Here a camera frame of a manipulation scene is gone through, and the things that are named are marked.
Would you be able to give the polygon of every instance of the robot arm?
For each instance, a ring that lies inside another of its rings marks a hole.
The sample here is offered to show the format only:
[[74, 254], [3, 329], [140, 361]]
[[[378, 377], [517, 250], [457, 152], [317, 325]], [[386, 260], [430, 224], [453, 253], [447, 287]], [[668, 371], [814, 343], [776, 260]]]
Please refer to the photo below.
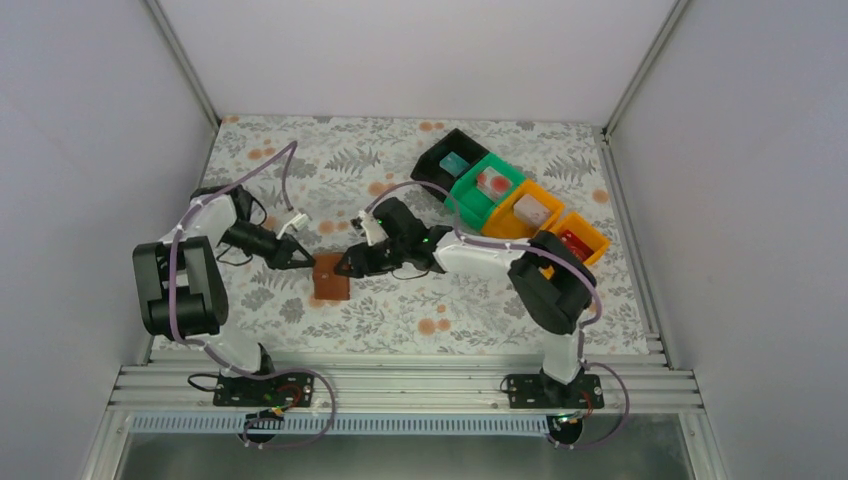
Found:
[[[511, 240], [509, 249], [479, 246], [491, 239], [464, 235], [461, 240], [452, 227], [443, 225], [428, 229], [396, 198], [380, 203], [370, 218], [361, 212], [353, 223], [365, 230], [369, 241], [345, 252], [336, 266], [339, 275], [380, 275], [408, 262], [422, 271], [508, 276], [530, 317], [545, 332], [541, 378], [546, 394], [552, 401], [572, 396], [568, 386], [583, 375], [577, 322], [591, 304], [591, 294], [564, 267], [522, 247], [545, 250], [570, 263], [592, 285], [597, 282], [555, 235], [543, 231], [532, 239]], [[383, 240], [372, 242], [373, 238]]]
[[[219, 188], [195, 192], [192, 202], [200, 201]], [[273, 368], [267, 352], [236, 325], [227, 322], [227, 292], [213, 246], [225, 243], [241, 249], [246, 255], [260, 256], [273, 269], [311, 267], [315, 260], [284, 231], [276, 234], [250, 223], [253, 201], [250, 193], [237, 187], [213, 199], [183, 226], [184, 233], [177, 246], [176, 285], [168, 285], [171, 267], [168, 252], [176, 228], [158, 242], [137, 246], [133, 251], [133, 266], [142, 320], [151, 335], [174, 339], [168, 290], [175, 287], [177, 326], [182, 337], [211, 345], [230, 365], [266, 374]], [[294, 258], [297, 252], [302, 254], [302, 259]], [[222, 371], [222, 375], [236, 376], [229, 371]]]

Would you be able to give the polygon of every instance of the cable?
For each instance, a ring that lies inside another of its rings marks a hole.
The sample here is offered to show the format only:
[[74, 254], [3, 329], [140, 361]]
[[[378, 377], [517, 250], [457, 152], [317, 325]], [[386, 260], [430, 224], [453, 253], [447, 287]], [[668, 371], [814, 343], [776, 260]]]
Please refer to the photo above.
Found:
[[[295, 152], [296, 149], [297, 149], [297, 141], [293, 141], [290, 144], [288, 144], [285, 148], [280, 150], [276, 155], [269, 158], [262, 165], [259, 165], [258, 167], [254, 168], [253, 170], [251, 170], [250, 172], [245, 174], [243, 177], [239, 178], [238, 180], [234, 181], [233, 183], [227, 185], [226, 187], [218, 190], [217, 192], [215, 192], [211, 195], [205, 196], [203, 198], [197, 199], [194, 202], [192, 202], [192, 205], [189, 207], [188, 211], [186, 211], [186, 213], [180, 219], [179, 223], [177, 223], [177, 229], [174, 232], [174, 238], [171, 240], [171, 247], [170, 247], [169, 253], [168, 253], [168, 262], [169, 262], [168, 263], [168, 285], [176, 285], [177, 250], [178, 250], [177, 246], [179, 245], [180, 239], [182, 239], [183, 233], [185, 232], [184, 225], [187, 225], [191, 221], [191, 219], [194, 218], [195, 215], [197, 215], [197, 212], [199, 212], [203, 207], [205, 207], [207, 204], [209, 204], [209, 202], [211, 202], [212, 200], [215, 200], [216, 198], [218, 198], [222, 195], [226, 195], [230, 190], [236, 188], [237, 186], [241, 185], [242, 183], [244, 183], [244, 182], [250, 180], [251, 178], [255, 177], [257, 174], [259, 174], [259, 172], [268, 168], [272, 163], [276, 162], [283, 155], [288, 153], [289, 155], [288, 155], [288, 158], [286, 159], [286, 166], [283, 168], [283, 179], [282, 179], [283, 186], [285, 187], [286, 175], [288, 174], [288, 165], [291, 163], [292, 158], [294, 158], [294, 152]], [[283, 188], [283, 198], [284, 198], [284, 200], [286, 200], [286, 206], [288, 207], [291, 204], [291, 202], [288, 202], [288, 197], [286, 197], [286, 195], [285, 195], [285, 188]], [[243, 370], [239, 367], [236, 367], [235, 365], [231, 365], [229, 362], [224, 360], [220, 355], [218, 355], [218, 353], [215, 351], [215, 349], [213, 349], [208, 343], [206, 343], [202, 340], [183, 338], [183, 336], [180, 334], [179, 326], [177, 325], [177, 289], [176, 288], [169, 288], [168, 289], [168, 317], [169, 317], [169, 324], [170, 324], [169, 326], [171, 328], [171, 335], [172, 335], [175, 342], [177, 342], [180, 345], [193, 345], [193, 346], [200, 347], [204, 352], [206, 352], [206, 354], [212, 360], [214, 360], [216, 363], [218, 363], [224, 370], [229, 370], [229, 371], [234, 372], [238, 375], [241, 375], [245, 378], [249, 378], [251, 380], [257, 380], [257, 381], [270, 380], [272, 378], [276, 378], [276, 377], [279, 377], [281, 375], [288, 375], [288, 374], [291, 374], [291, 373], [306, 373], [306, 374], [312, 375], [316, 379], [318, 379], [324, 385], [324, 387], [327, 389], [327, 393], [330, 396], [330, 418], [327, 420], [327, 423], [324, 425], [324, 428], [322, 428], [320, 432], [318, 432], [317, 434], [315, 434], [314, 436], [310, 437], [307, 440], [304, 440], [302, 442], [295, 442], [295, 443], [292, 443], [292, 444], [282, 444], [282, 445], [276, 445], [275, 444], [275, 445], [266, 445], [266, 446], [263, 447], [262, 444], [258, 444], [258, 443], [251, 442], [251, 441], [248, 440], [248, 441], [245, 442], [245, 446], [251, 446], [252, 445], [252, 446], [257, 446], [258, 448], [288, 449], [288, 448], [295, 448], [295, 447], [310, 445], [310, 444], [320, 440], [324, 435], [327, 434], [327, 432], [330, 430], [330, 428], [332, 428], [333, 423], [335, 422], [335, 419], [336, 419], [336, 413], [338, 412], [338, 405], [336, 404], [336, 395], [333, 392], [333, 387], [332, 387], [332, 385], [330, 385], [330, 382], [327, 381], [326, 378], [324, 378], [323, 375], [321, 375], [320, 373], [318, 373], [314, 370], [310, 370], [308, 368], [288, 368], [288, 369], [285, 369], [285, 370], [279, 370], [277, 372], [269, 373], [269, 374], [266, 374], [266, 375], [256, 375], [253, 372], [248, 372], [247, 370]]]
[[414, 277], [406, 277], [406, 278], [398, 277], [397, 275], [395, 275], [395, 271], [394, 271], [394, 270], [392, 270], [392, 271], [391, 271], [391, 272], [389, 272], [389, 273], [391, 273], [391, 274], [392, 274], [392, 276], [393, 276], [393, 277], [395, 277], [395, 280], [415, 280], [415, 279], [417, 279], [417, 278], [424, 278], [424, 277], [426, 277], [427, 275], [429, 275], [429, 274], [430, 274], [430, 270], [425, 270], [425, 271], [424, 271], [424, 273], [422, 273], [422, 274], [420, 274], [420, 275], [416, 275], [416, 276], [414, 276]]
[[584, 399], [586, 399], [586, 416], [583, 418], [589, 418], [592, 416], [592, 412], [595, 411], [595, 409], [592, 408], [592, 397], [582, 390], [580, 391], [580, 394], [583, 395]]
[[259, 223], [257, 223], [257, 225], [262, 225], [263, 223], [265, 223], [266, 220], [268, 220], [268, 210], [265, 210], [265, 205], [262, 205], [262, 202], [257, 200], [256, 197], [254, 197], [253, 195], [251, 195], [251, 197], [252, 202], [255, 203], [260, 210], [262, 210], [262, 220], [259, 220]]
[[189, 385], [191, 385], [192, 387], [194, 387], [197, 390], [200, 390], [201, 392], [210, 393], [210, 392], [215, 391], [215, 387], [209, 388], [209, 387], [204, 387], [204, 386], [201, 386], [201, 385], [194, 383], [195, 378], [211, 378], [211, 379], [215, 380], [215, 382], [217, 382], [218, 381], [218, 375], [214, 375], [212, 373], [193, 373], [193, 374], [189, 375], [188, 378], [186, 379], [186, 382], [188, 382]]
[[[621, 431], [622, 427], [624, 427], [624, 425], [627, 423], [629, 415], [630, 415], [630, 394], [627, 391], [627, 387], [624, 385], [624, 380], [622, 380], [621, 377], [617, 373], [615, 373], [615, 371], [612, 368], [610, 368], [609, 366], [607, 366], [603, 363], [599, 363], [599, 362], [588, 363], [588, 362], [586, 362], [586, 359], [583, 357], [583, 345], [586, 342], [586, 335], [583, 332], [583, 328], [586, 327], [586, 326], [592, 325], [592, 324], [596, 323], [598, 320], [600, 320], [601, 314], [603, 312], [603, 305], [602, 305], [602, 302], [601, 302], [601, 297], [598, 294], [597, 289], [595, 289], [595, 286], [592, 285], [592, 282], [590, 282], [589, 279], [586, 278], [586, 276], [583, 275], [583, 273], [580, 272], [580, 270], [578, 270], [574, 265], [571, 265], [570, 263], [566, 262], [565, 260], [557, 257], [556, 255], [554, 255], [554, 254], [552, 254], [548, 251], [545, 251], [545, 250], [542, 250], [542, 249], [536, 248], [536, 247], [531, 247], [531, 246], [525, 245], [525, 244], [514, 244], [514, 243], [510, 242], [509, 240], [506, 240], [506, 241], [479, 240], [479, 238], [481, 238], [481, 237], [470, 237], [469, 235], [463, 233], [459, 228], [460, 227], [459, 202], [456, 201], [456, 198], [454, 198], [454, 196], [449, 191], [445, 190], [440, 185], [437, 185], [437, 184], [432, 183], [432, 182], [421, 181], [421, 180], [410, 180], [410, 181], [407, 181], [407, 182], [401, 182], [397, 185], [394, 185], [393, 187], [386, 189], [383, 193], [381, 193], [379, 196], [377, 196], [377, 198], [375, 198], [367, 207], [365, 207], [365, 211], [371, 212], [371, 210], [373, 210], [374, 207], [376, 207], [380, 203], [380, 201], [382, 201], [383, 198], [386, 197], [386, 195], [388, 195], [389, 193], [391, 193], [391, 192], [393, 192], [393, 191], [395, 191], [399, 188], [406, 187], [406, 186], [409, 186], [409, 185], [423, 185], [423, 186], [426, 186], [426, 187], [430, 187], [430, 188], [432, 188], [432, 189], [434, 189], [438, 192], [441, 192], [446, 197], [450, 198], [451, 202], [453, 202], [454, 207], [455, 207], [454, 208], [454, 217], [453, 217], [454, 234], [461, 241], [468, 243], [469, 245], [476, 245], [476, 246], [479, 246], [479, 247], [498, 248], [498, 249], [501, 249], [501, 250], [509, 250], [510, 248], [513, 248], [515, 250], [521, 250], [521, 251], [525, 251], [525, 252], [528, 252], [528, 253], [538, 255], [540, 257], [547, 258], [548, 260], [550, 260], [550, 261], [556, 263], [557, 265], [560, 265], [561, 267], [568, 270], [572, 275], [577, 277], [577, 279], [580, 281], [580, 283], [583, 284], [584, 287], [586, 287], [586, 289], [589, 290], [589, 293], [592, 295], [592, 301], [595, 303], [596, 311], [595, 311], [595, 315], [592, 318], [590, 318], [590, 319], [588, 319], [584, 322], [578, 323], [577, 359], [580, 362], [580, 365], [587, 372], [594, 366], [601, 367], [601, 368], [607, 370], [608, 372], [610, 372], [615, 377], [615, 379], [618, 380], [618, 383], [621, 385], [621, 389], [624, 392], [624, 414], [622, 415], [621, 421], [618, 423], [615, 430], [610, 432], [610, 434], [607, 435], [606, 437], [604, 437], [603, 439], [601, 439], [597, 442], [590, 443], [588, 445], [582, 445], [579, 448], [575, 447], [574, 445], [569, 445], [569, 448], [572, 449], [572, 450], [573, 449], [581, 449], [582, 450], [582, 449], [591, 448], [591, 447], [594, 447], [594, 446], [600, 446], [600, 445], [607, 443], [609, 440], [611, 440], [616, 435], [618, 435], [618, 433]], [[550, 440], [554, 441], [555, 445], [557, 447], [559, 446], [559, 443], [556, 442], [555, 440], [553, 440], [550, 437], [550, 435], [548, 436], [548, 438]]]
[[227, 252], [229, 252], [231, 248], [233, 248], [232, 245], [227, 245], [227, 248], [225, 248], [223, 252], [219, 253], [215, 257], [215, 260], [220, 262], [220, 263], [223, 263], [224, 265], [230, 265], [230, 266], [233, 266], [233, 267], [243, 267], [243, 266], [245, 266], [248, 263], [253, 261], [253, 254], [252, 253], [250, 255], [248, 255], [247, 258], [243, 262], [240, 262], [240, 263], [232, 263], [232, 262], [228, 262], [226, 260], [222, 260], [222, 257], [224, 255], [226, 255]]

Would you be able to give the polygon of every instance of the mounting plate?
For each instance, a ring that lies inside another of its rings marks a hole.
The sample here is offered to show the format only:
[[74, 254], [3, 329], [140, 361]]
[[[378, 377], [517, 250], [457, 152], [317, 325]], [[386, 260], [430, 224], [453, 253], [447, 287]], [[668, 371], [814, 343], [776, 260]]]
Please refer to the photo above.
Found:
[[561, 389], [570, 392], [568, 395], [559, 395], [557, 401], [553, 401], [545, 392], [542, 378], [539, 374], [510, 374], [504, 377], [504, 387], [509, 395], [509, 408], [521, 409], [551, 409], [562, 408], [569, 410], [580, 410], [588, 408], [586, 398], [581, 392], [586, 392], [592, 402], [592, 408], [604, 407], [604, 393], [601, 390], [601, 379], [597, 375], [588, 373], [578, 375], [574, 381], [568, 384], [568, 388]]
[[212, 404], [216, 407], [276, 407], [294, 400], [296, 388], [302, 392], [293, 407], [308, 408], [312, 405], [315, 378], [307, 373], [289, 373], [270, 380], [251, 380], [245, 377], [218, 375]]

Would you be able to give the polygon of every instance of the metal floor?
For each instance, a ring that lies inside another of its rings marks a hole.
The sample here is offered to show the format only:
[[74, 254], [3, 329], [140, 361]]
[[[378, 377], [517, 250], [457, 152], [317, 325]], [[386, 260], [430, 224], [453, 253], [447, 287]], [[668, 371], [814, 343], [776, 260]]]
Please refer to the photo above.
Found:
[[[617, 421], [611, 415], [588, 419], [586, 440], [603, 436]], [[234, 435], [133, 434], [119, 478], [694, 478], [676, 415], [635, 416], [614, 441], [581, 452], [554, 450], [541, 438], [509, 436], [339, 435], [292, 451], [239, 447]]]

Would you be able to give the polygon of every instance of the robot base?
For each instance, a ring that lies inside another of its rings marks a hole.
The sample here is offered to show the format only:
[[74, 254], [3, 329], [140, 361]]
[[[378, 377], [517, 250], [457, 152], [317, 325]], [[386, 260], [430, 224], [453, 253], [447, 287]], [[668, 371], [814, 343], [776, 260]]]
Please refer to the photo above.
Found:
[[[274, 371], [271, 356], [259, 344], [261, 357], [258, 375]], [[291, 407], [307, 408], [312, 405], [315, 377], [308, 373], [289, 373], [269, 380], [252, 380], [245, 377], [228, 377], [218, 374], [215, 396], [216, 407]]]
[[563, 385], [545, 375], [511, 374], [504, 377], [509, 395], [509, 408], [541, 410], [562, 408], [568, 410], [587, 409], [584, 393], [588, 395], [593, 409], [604, 407], [601, 379], [597, 375], [580, 373], [568, 385]]

